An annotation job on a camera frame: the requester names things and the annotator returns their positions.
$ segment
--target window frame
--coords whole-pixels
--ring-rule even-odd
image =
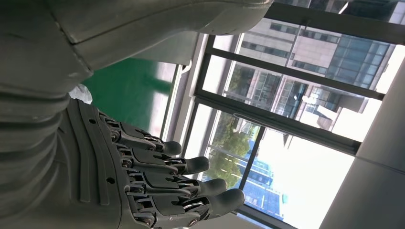
[[[267,14],[265,15],[265,18],[274,19],[278,21],[285,21],[297,25],[310,26],[316,29],[333,31],[342,34],[348,34],[352,36],[363,37],[375,41],[381,41],[392,44],[402,44],[403,43],[402,34],[404,34],[405,32],[405,28],[403,26],[399,27],[396,24],[391,24],[382,21],[374,21],[365,18],[358,18],[349,15],[337,15],[334,13],[288,6],[279,3],[274,3],[272,5],[272,7],[268,10]],[[357,150],[361,144],[360,142],[356,142],[353,141],[352,139],[335,135],[328,131],[323,131],[318,128],[307,126],[295,120],[262,110],[257,107],[251,107],[242,102],[222,97],[221,95],[218,94],[204,91],[202,88],[205,81],[205,75],[207,74],[207,69],[211,56],[213,55],[219,56],[232,61],[249,64],[255,67],[277,72],[280,74],[292,75],[298,79],[318,83],[324,86],[336,88],[338,90],[347,91],[353,94],[377,100],[383,100],[385,94],[361,88],[359,86],[338,82],[325,77],[320,77],[310,73],[305,73],[299,70],[290,69],[276,64],[256,60],[232,52],[219,50],[213,47],[214,39],[215,39],[214,36],[209,36],[207,41],[205,54],[200,68],[200,75],[197,79],[196,88],[193,95],[195,99],[195,104],[194,107],[192,108],[190,122],[193,123],[195,121],[198,106],[200,104],[203,104],[218,111],[234,114],[239,118],[243,118],[252,123],[259,123],[261,125],[251,156],[248,160],[245,172],[242,176],[239,188],[243,189],[243,187],[245,186],[249,171],[252,168],[254,158],[257,155],[258,147],[266,127],[279,130],[297,137],[301,137],[303,139],[315,142],[323,146],[330,147],[343,153],[356,155]],[[380,47],[377,48],[374,54],[378,53],[379,48]],[[187,149],[188,139],[190,138],[191,130],[192,125],[188,128],[186,133],[183,156]],[[241,206],[236,212],[248,216],[253,220],[263,223],[264,225],[269,226],[273,229],[295,229],[295,227],[285,222],[282,222],[276,218],[273,218],[263,212],[255,210],[247,205]]]

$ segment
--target window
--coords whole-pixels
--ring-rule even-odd
[[[319,5],[335,12],[345,4]],[[209,58],[197,81],[198,104],[187,134],[192,147],[185,155],[211,161],[212,168],[195,178],[223,178],[244,191],[238,213],[273,228],[316,229],[379,110],[383,95],[377,88],[395,75],[382,73],[384,68],[392,59],[401,62],[405,52],[368,39],[367,32],[361,38],[339,34],[352,30],[333,21],[327,30],[303,30],[305,25],[286,22],[293,20],[288,12],[283,15],[277,14],[281,21],[262,19],[243,36],[209,37],[208,45],[222,52],[207,47],[204,54]]]
[[[339,37],[337,37],[337,36],[320,33],[320,32],[315,32],[315,31],[309,31],[309,30],[301,30],[300,35],[303,37],[308,37],[308,38],[316,39],[319,41],[331,42],[331,43],[338,43],[338,40],[339,40]]]
[[[250,42],[242,42],[241,46],[243,48],[247,48],[247,49],[251,49],[251,50],[255,50],[255,51],[259,51],[259,52],[264,52],[264,53],[267,53],[270,55],[279,56],[279,57],[283,57],[283,58],[288,58],[288,54],[289,54],[287,51],[283,51],[283,50],[271,48],[271,47],[266,47],[266,46],[259,45],[259,44],[253,44]]]
[[[301,61],[293,61],[292,66],[320,74],[325,74],[327,70],[324,67],[316,66],[314,64],[305,63]]]
[[[286,33],[294,34],[294,35],[297,34],[297,32],[298,32],[298,28],[296,28],[296,27],[282,25],[282,24],[278,24],[278,23],[271,23],[270,29],[280,31],[280,32],[286,32]]]

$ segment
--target robotic hand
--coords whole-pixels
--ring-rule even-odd
[[[0,7],[0,228],[171,229],[240,206],[207,158],[67,93],[181,31],[244,32],[272,0],[4,0]]]
[[[131,213],[151,228],[189,227],[226,214],[244,202],[239,189],[226,191],[222,179],[202,182],[183,175],[209,168],[205,157],[172,158],[181,152],[176,142],[163,142],[151,134],[119,123],[100,113],[111,132],[115,152],[121,158],[123,188]]]

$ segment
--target building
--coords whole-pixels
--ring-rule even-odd
[[[405,2],[276,0],[285,4],[402,23]],[[239,38],[239,54],[374,90],[394,45],[263,19]],[[227,97],[333,131],[342,109],[362,113],[368,98],[236,63]],[[251,123],[240,120],[239,131]]]

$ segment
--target metal screw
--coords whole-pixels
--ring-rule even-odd
[[[152,221],[150,219],[144,219],[142,220],[142,222],[146,223],[146,225],[150,226],[150,224],[152,223]]]
[[[128,167],[131,166],[131,164],[130,164],[128,161],[123,161],[123,162],[122,162],[122,166],[123,166],[124,168],[128,168]]]
[[[119,138],[119,133],[117,133],[116,131],[112,131],[112,132],[111,132],[111,140],[112,140],[113,142],[115,142],[115,141],[118,140],[118,138]]]
[[[188,227],[194,226],[197,222],[198,222],[197,219],[191,220],[190,223],[189,223],[189,225],[188,225]]]
[[[136,192],[136,193],[144,193],[145,192],[145,190],[143,188],[141,188],[141,187],[134,187],[132,189],[132,191]]]

